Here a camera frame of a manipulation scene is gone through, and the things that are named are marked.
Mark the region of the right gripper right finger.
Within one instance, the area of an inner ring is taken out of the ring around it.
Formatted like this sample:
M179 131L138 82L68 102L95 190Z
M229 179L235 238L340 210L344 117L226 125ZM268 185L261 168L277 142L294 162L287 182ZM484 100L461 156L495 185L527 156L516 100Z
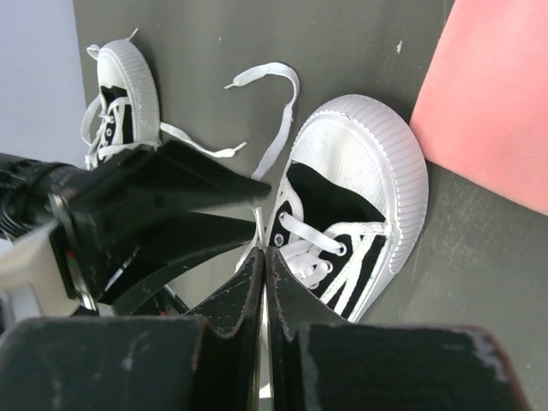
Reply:
M458 325L353 325L265 254L276 410L527 410L489 332Z

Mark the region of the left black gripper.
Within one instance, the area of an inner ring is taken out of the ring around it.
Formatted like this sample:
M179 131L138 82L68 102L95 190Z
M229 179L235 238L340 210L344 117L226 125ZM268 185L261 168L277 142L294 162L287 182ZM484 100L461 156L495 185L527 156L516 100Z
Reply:
M139 307L171 280L251 240L255 223L203 212L271 191L177 141L86 171L51 174L51 234L63 290L80 302Z

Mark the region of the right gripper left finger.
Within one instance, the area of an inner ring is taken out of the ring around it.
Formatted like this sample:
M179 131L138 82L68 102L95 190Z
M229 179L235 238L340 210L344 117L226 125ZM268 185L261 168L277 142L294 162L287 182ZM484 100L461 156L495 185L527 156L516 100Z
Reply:
M255 410L265 256L180 316L25 320L1 339L4 410Z

